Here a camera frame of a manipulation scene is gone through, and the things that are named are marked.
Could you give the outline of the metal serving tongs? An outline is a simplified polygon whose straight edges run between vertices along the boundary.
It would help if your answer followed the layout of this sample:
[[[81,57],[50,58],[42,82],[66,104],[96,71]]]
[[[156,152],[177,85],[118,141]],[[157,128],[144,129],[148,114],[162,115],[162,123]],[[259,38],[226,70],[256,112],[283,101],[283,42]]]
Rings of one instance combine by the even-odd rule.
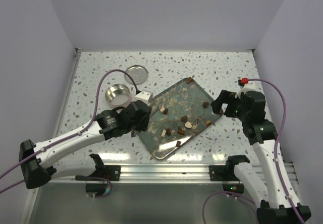
[[[136,101],[134,101],[134,98],[133,98],[133,100],[131,102],[129,102],[128,106],[131,106],[135,102]],[[146,131],[148,129],[150,118],[161,108],[162,102],[157,102],[154,98],[152,98],[150,105],[147,105],[147,106],[150,107],[151,111],[150,111],[150,116],[148,116],[142,124],[145,127],[145,129],[144,130],[137,130],[137,129],[132,130],[131,131],[132,138],[135,137],[139,132]]]

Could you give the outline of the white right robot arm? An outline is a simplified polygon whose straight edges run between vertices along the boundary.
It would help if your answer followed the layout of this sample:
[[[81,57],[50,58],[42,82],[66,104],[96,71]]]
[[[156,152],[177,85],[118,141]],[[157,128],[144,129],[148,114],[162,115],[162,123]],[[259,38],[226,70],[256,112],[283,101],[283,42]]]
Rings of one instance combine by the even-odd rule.
[[[306,223],[311,217],[309,206],[301,204],[288,178],[277,142],[274,124],[265,118],[265,96],[258,91],[237,94],[222,90],[210,105],[218,114],[237,118],[255,152],[264,176],[261,180],[244,155],[229,156],[223,174],[238,179],[256,205],[258,223]]]

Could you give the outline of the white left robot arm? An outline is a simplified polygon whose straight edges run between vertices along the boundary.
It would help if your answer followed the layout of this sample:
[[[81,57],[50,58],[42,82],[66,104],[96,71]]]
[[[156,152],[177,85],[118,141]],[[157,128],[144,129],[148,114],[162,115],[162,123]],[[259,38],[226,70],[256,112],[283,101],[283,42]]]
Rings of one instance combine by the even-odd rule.
[[[137,100],[127,107],[104,110],[70,133],[38,143],[22,142],[19,162],[26,188],[47,184],[57,172],[54,163],[75,151],[131,131],[146,131],[150,114],[151,107]]]

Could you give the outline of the dark heart chocolate right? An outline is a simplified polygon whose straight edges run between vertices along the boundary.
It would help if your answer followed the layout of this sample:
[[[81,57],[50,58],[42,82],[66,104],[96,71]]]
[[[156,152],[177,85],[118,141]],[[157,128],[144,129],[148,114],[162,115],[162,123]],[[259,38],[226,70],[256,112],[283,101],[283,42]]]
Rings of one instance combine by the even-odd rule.
[[[203,108],[207,108],[207,107],[209,106],[209,102],[204,102],[204,103],[202,104],[202,106],[203,106]]]

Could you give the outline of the dark cup chocolate lower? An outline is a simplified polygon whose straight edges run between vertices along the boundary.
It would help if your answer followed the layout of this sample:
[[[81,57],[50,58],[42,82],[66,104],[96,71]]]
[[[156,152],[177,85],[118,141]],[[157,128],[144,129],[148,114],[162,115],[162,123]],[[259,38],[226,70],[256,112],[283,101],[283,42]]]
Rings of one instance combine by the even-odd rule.
[[[172,134],[172,130],[171,130],[171,129],[169,129],[169,128],[167,128],[167,129],[166,129],[166,134],[167,134],[168,136],[170,136],[170,135]]]

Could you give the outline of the round metal tin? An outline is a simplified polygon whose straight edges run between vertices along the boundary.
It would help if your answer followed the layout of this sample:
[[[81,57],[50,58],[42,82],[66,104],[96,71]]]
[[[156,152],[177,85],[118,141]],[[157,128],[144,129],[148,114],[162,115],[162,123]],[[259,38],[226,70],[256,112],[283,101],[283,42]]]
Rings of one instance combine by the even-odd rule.
[[[105,99],[111,109],[126,107],[132,101],[132,94],[126,85],[113,84],[105,91]]]

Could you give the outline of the round metal tin lid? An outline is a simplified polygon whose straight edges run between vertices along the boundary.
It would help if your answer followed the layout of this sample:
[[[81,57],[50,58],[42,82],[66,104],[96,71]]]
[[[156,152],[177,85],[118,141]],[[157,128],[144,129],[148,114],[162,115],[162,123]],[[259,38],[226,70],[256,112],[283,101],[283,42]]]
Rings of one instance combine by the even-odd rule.
[[[141,65],[132,65],[126,69],[126,73],[134,80],[135,84],[142,84],[148,78],[148,70]]]

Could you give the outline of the blossom pattern teal tray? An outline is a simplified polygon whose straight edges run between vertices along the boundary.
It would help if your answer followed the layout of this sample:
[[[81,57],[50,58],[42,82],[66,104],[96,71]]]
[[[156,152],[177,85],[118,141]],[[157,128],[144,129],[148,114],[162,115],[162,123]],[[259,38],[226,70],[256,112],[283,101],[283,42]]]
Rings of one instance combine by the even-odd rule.
[[[190,84],[187,84],[188,78],[181,79],[154,97],[157,102],[162,102],[162,106],[169,111],[164,115],[158,110],[150,118],[147,131],[138,133],[139,140],[147,151],[138,154],[139,162],[167,160],[181,151],[193,139],[200,137],[206,129],[222,117],[223,114],[212,112],[210,106],[213,102],[212,96],[194,79]],[[207,108],[203,108],[204,102],[209,102]],[[181,121],[183,116],[188,117],[187,122],[192,124],[191,129],[185,128],[185,123]],[[211,124],[207,126],[206,121],[211,121]],[[179,126],[183,127],[185,135],[177,133]],[[162,131],[167,128],[172,130],[172,134],[162,137]],[[177,141],[181,141],[179,147],[176,147]]]

